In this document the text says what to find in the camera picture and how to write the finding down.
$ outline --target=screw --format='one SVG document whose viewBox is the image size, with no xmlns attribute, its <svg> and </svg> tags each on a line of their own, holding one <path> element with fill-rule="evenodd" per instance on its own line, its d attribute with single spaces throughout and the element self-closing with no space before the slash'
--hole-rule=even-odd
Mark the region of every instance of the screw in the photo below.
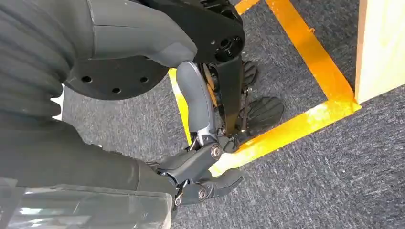
<svg viewBox="0 0 405 229">
<path fill-rule="evenodd" d="M 199 200 L 204 200 L 205 198 L 207 198 L 207 195 L 208 195 L 207 190 L 204 188 L 202 188 L 202 189 L 200 189 L 200 191 L 198 191 Z"/>
<path fill-rule="evenodd" d="M 214 159 L 219 159 L 219 157 L 221 157 L 221 154 L 222 154 L 221 149 L 218 146 L 213 146 L 211 148 L 211 156 Z"/>
<path fill-rule="evenodd" d="M 252 92 L 252 88 L 251 87 L 248 87 L 248 88 L 246 88 L 243 92 L 244 93 L 251 93 Z"/>
<path fill-rule="evenodd" d="M 174 201 L 174 204 L 175 204 L 176 206 L 180 205 L 180 204 L 181 204 L 181 198 L 177 198 L 177 199 Z"/>
</svg>

